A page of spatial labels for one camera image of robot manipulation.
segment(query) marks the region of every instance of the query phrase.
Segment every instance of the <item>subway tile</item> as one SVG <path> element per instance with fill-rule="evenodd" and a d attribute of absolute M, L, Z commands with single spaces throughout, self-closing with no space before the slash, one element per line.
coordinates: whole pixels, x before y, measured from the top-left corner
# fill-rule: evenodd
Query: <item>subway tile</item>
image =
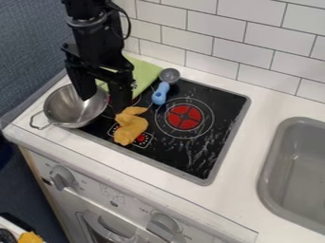
<path fill-rule="evenodd" d="M 261 47 L 283 50 L 308 56 L 311 52 L 315 36 L 264 25 L 249 23 L 245 43 Z"/>
<path fill-rule="evenodd" d="M 187 51 L 186 65 L 201 71 L 236 79 L 239 64 Z"/>
<path fill-rule="evenodd" d="M 140 40 L 140 50 L 144 56 L 161 59 L 177 65 L 184 65 L 185 50 L 183 49 Z"/>
<path fill-rule="evenodd" d="M 124 34 L 128 28 L 126 18 L 122 18 Z M 159 42 L 161 40 L 161 26 L 148 22 L 132 19 L 131 35 L 134 37 L 146 39 L 149 41 Z"/>
<path fill-rule="evenodd" d="M 188 12 L 188 30 L 242 41 L 246 22 L 200 12 Z"/>
<path fill-rule="evenodd" d="M 139 54 L 139 39 L 129 37 L 124 40 L 124 50 Z"/>
<path fill-rule="evenodd" d="M 283 26 L 315 34 L 325 34 L 325 10 L 289 5 Z"/>
<path fill-rule="evenodd" d="M 135 1 L 136 0 L 113 0 L 113 2 L 124 9 L 127 12 L 127 15 L 131 18 L 137 17 Z"/>
<path fill-rule="evenodd" d="M 273 50 L 216 38 L 213 55 L 247 65 L 270 66 Z"/>
<path fill-rule="evenodd" d="M 175 28 L 162 27 L 162 42 L 173 47 L 211 54 L 213 37 Z"/>
<path fill-rule="evenodd" d="M 272 70 L 325 83 L 325 62 L 276 52 Z"/>
<path fill-rule="evenodd" d="M 186 10 L 152 4 L 144 1 L 137 2 L 138 19 L 175 28 L 186 27 Z"/>
<path fill-rule="evenodd" d="M 160 0 L 145 0 L 146 2 L 156 3 L 159 4 Z"/>
<path fill-rule="evenodd" d="M 301 4 L 301 5 L 325 9 L 325 1 L 324 0 L 283 0 L 283 2 L 293 3 L 293 4 Z"/>
<path fill-rule="evenodd" d="M 325 60 L 325 37 L 317 36 L 312 57 Z"/>
<path fill-rule="evenodd" d="M 300 79 L 254 66 L 240 65 L 239 81 L 295 94 Z"/>
<path fill-rule="evenodd" d="M 325 103 L 325 84 L 302 80 L 297 95 L 317 102 Z"/>
<path fill-rule="evenodd" d="M 209 13 L 216 13 L 217 10 L 217 0 L 162 0 L 162 3 Z"/>
<path fill-rule="evenodd" d="M 219 0 L 218 14 L 280 26 L 286 4 L 261 0 Z"/>

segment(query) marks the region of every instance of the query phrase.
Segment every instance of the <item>cable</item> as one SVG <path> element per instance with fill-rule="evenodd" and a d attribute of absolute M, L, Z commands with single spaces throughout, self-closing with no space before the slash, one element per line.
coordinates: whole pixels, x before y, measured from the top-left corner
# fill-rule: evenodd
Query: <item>cable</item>
<path fill-rule="evenodd" d="M 132 30 L 132 25 L 131 25 L 131 20 L 127 14 L 127 12 L 122 9 L 121 7 L 119 7 L 118 5 L 114 4 L 113 2 L 106 2 L 108 6 L 110 6 L 111 8 L 113 8 L 114 10 L 122 13 L 125 15 L 126 17 L 126 20 L 127 20 L 127 25 L 128 25 L 128 28 L 127 28 L 127 33 L 126 33 L 126 36 L 121 36 L 119 35 L 114 28 L 112 28 L 112 32 L 114 33 L 115 36 L 117 36 L 118 38 L 122 39 L 122 40 L 126 40 L 128 37 L 130 37 L 131 35 L 131 30 Z"/>

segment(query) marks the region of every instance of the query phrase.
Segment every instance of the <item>green cloth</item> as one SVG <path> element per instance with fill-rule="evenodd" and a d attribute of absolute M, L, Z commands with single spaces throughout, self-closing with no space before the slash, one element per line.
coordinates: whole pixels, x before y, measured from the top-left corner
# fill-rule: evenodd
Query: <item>green cloth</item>
<path fill-rule="evenodd" d="M 150 64 L 139 59 L 125 56 L 134 65 L 133 78 L 136 80 L 137 87 L 133 90 L 133 99 L 144 92 L 159 76 L 163 70 L 157 65 Z M 105 82 L 96 80 L 96 84 L 108 92 Z"/>

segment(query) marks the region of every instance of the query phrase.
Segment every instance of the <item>oven handle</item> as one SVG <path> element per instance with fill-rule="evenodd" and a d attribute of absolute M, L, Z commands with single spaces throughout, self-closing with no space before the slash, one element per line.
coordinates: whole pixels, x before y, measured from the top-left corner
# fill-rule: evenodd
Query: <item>oven handle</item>
<path fill-rule="evenodd" d="M 104 239 L 108 239 L 114 243 L 144 243 L 145 241 L 141 240 L 136 234 L 131 238 L 126 238 L 118 234 L 113 233 L 109 229 L 105 228 L 100 222 L 100 216 L 87 210 L 83 219 L 85 223 L 90 227 L 94 232 L 100 235 Z"/>

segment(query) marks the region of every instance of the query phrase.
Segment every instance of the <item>oven door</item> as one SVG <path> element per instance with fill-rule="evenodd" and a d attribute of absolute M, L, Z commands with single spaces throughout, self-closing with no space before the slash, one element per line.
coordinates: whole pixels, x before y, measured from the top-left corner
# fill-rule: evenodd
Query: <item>oven door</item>
<path fill-rule="evenodd" d="M 56 202 L 70 241 L 73 243 L 156 243 L 161 242 L 133 221 L 123 218 L 66 188 L 58 191 L 46 185 Z"/>
<path fill-rule="evenodd" d="M 98 215 L 86 210 L 76 216 L 87 243 L 146 243 L 140 236 L 141 230 L 130 222 L 109 212 Z"/>

